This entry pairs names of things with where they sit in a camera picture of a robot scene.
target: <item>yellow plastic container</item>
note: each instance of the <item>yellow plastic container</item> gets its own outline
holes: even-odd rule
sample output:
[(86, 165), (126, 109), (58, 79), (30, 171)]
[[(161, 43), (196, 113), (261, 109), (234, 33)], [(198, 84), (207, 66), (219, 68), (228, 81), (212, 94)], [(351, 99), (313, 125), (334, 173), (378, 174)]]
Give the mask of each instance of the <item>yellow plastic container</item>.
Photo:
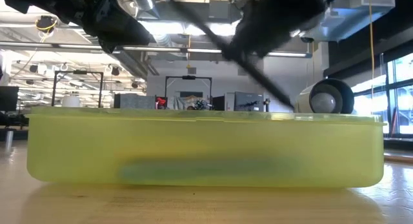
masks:
[(367, 187), (383, 175), (379, 117), (33, 108), (29, 173), (42, 181)]

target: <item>ceiling light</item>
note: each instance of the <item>ceiling light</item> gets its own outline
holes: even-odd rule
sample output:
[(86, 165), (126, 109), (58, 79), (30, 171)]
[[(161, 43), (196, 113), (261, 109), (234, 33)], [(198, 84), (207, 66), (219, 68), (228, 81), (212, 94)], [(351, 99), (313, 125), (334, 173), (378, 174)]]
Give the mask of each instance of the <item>ceiling light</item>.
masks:
[(88, 87), (88, 88), (92, 88), (92, 89), (94, 89), (94, 90), (99, 90), (99, 88), (97, 88), (97, 87), (95, 87), (95, 86), (92, 86), (92, 85), (88, 85), (88, 84), (83, 84), (84, 86), (86, 86), (86, 87)]
[(293, 32), (290, 33), (291, 37), (296, 37), (301, 31), (300, 30), (295, 30)]
[(20, 47), (40, 47), (40, 48), (53, 48), (52, 44), (48, 43), (20, 43), (20, 42), (9, 42), (2, 41), (0, 42), (1, 46), (20, 46)]
[(83, 87), (83, 83), (78, 82), (78, 81), (71, 81), (71, 82), (69, 82), (69, 85), (71, 85), (73, 87)]
[(73, 49), (87, 49), (87, 50), (102, 50), (101, 46), (95, 45), (76, 45), (76, 44), (59, 44), (61, 48), (73, 48)]
[(21, 101), (23, 103), (42, 103), (42, 104), (49, 104), (47, 101)]
[(112, 67), (112, 75), (113, 76), (118, 76), (119, 74), (120, 74), (119, 67), (118, 66), (113, 66)]
[(231, 24), (216, 24), (212, 23), (210, 26), (211, 31), (218, 36), (233, 36), (235, 35), (236, 26)]
[[(34, 88), (34, 87), (19, 87), (22, 91), (37, 91), (37, 92), (45, 92), (45, 93), (52, 93), (53, 88)], [(93, 94), (99, 95), (99, 90), (94, 89), (74, 89), (74, 88), (57, 88), (57, 93), (63, 92), (77, 92), (79, 94)], [(102, 90), (102, 95), (108, 96), (111, 92), (119, 93), (119, 94), (143, 94), (142, 90)]]
[(140, 21), (151, 34), (182, 34), (183, 26), (178, 22)]
[[(93, 79), (85, 79), (84, 82), (87, 82), (87, 83), (100, 83), (100, 80), (97, 81), (97, 80), (93, 80)], [(109, 81), (103, 80), (103, 82), (104, 83), (120, 83), (120, 81), (112, 81), (112, 80), (109, 80)]]
[(222, 51), (218, 49), (196, 49), (196, 48), (189, 48), (188, 52), (190, 53), (213, 53), (213, 54), (222, 53)]
[(151, 47), (151, 46), (125, 46), (124, 50), (138, 50), (138, 51), (148, 51), (148, 52), (181, 52), (180, 48), (172, 47)]
[(305, 53), (290, 53), (290, 52), (270, 52), (268, 56), (278, 56), (278, 57), (306, 57)]
[(202, 31), (201, 29), (199, 29), (198, 27), (194, 25), (188, 25), (188, 27), (185, 29), (185, 33), (190, 34), (192, 36), (205, 35), (204, 31)]

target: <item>red object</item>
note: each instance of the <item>red object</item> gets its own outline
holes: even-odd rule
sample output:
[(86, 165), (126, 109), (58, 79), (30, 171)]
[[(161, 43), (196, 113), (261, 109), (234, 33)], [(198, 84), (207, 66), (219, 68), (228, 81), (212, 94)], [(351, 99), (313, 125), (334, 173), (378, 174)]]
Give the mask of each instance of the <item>red object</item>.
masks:
[(158, 98), (156, 99), (156, 101), (158, 102), (158, 104), (160, 104), (160, 105), (162, 105), (162, 106), (166, 103), (166, 100), (165, 100), (165, 99), (162, 99), (162, 98), (160, 98), (160, 97), (158, 97)]

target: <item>computer monitor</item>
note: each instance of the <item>computer monitor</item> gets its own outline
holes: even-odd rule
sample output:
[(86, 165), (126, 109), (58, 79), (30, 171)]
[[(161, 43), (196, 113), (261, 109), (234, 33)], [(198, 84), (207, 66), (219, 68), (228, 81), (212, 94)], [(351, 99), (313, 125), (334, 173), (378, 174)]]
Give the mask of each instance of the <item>computer monitor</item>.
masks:
[(0, 111), (15, 111), (19, 87), (0, 86)]
[(234, 111), (264, 112), (264, 97), (259, 94), (235, 92)]
[(213, 97), (212, 105), (214, 107), (214, 110), (225, 111), (225, 96)]

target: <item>desk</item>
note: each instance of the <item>desk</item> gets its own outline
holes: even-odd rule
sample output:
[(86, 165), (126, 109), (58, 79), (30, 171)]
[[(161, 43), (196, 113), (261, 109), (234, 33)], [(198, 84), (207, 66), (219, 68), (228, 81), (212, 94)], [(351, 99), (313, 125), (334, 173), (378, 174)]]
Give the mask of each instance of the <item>desk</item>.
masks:
[(0, 143), (0, 219), (7, 224), (413, 223), (413, 166), (385, 165), (369, 188), (56, 185), (26, 171), (26, 142)]

